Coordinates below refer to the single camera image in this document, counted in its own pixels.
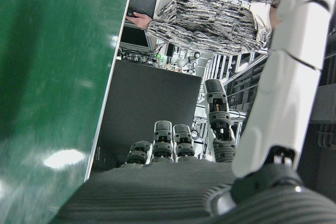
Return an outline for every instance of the green board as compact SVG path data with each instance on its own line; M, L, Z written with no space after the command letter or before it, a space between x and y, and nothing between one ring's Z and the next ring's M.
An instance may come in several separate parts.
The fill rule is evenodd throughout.
M84 182L127 0L0 0L0 223Z

